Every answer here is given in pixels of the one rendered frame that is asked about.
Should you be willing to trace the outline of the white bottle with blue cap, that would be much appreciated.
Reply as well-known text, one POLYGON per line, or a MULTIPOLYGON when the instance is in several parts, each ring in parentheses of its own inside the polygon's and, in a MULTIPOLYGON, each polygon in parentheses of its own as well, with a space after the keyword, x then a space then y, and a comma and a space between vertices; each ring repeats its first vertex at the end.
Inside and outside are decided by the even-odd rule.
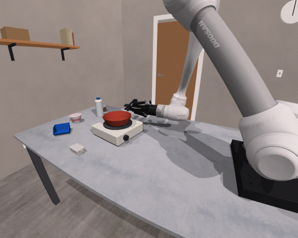
POLYGON ((96 97, 95 100, 95 107, 96 107, 96 116, 102 117, 104 115, 103 113, 103 103, 100 97, 96 97))

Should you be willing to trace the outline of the blue plastic bin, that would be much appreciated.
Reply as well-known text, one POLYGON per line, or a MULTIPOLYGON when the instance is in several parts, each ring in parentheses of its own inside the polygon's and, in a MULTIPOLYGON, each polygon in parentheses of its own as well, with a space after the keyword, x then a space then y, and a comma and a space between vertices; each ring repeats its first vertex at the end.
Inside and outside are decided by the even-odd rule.
POLYGON ((70 123, 56 124, 53 127, 53 135, 61 135, 70 133, 70 123))

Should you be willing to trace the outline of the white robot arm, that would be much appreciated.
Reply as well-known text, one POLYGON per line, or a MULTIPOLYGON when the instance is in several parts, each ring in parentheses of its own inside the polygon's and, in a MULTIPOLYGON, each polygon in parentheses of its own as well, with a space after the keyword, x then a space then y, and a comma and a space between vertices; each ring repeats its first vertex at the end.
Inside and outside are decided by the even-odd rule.
POLYGON ((190 34, 178 91, 169 105, 157 105, 156 116, 173 121, 188 119, 185 93, 204 49, 242 114, 238 127, 248 164, 269 180, 297 179, 298 104, 273 99, 248 55, 219 16, 220 0, 162 1, 190 34))

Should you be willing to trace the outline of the red frying pan with black handle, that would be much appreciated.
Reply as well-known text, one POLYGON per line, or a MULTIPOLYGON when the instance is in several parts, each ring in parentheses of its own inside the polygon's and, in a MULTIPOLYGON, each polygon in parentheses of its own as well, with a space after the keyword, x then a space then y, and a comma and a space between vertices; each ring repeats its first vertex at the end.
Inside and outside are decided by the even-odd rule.
POLYGON ((127 112, 131 107, 126 107, 124 111, 113 111, 103 115, 104 121, 110 126, 122 126, 129 122, 131 113, 127 112))

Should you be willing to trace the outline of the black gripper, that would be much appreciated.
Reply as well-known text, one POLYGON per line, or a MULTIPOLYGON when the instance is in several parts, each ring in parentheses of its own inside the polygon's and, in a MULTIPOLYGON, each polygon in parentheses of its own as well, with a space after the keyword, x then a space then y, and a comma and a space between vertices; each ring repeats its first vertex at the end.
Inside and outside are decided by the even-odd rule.
POLYGON ((147 115, 156 116, 157 105, 149 105, 146 103, 146 100, 141 102, 134 102, 133 104, 125 104, 124 107, 138 108, 131 108, 130 111, 134 112, 134 114, 144 116, 145 118, 147 117, 147 115))

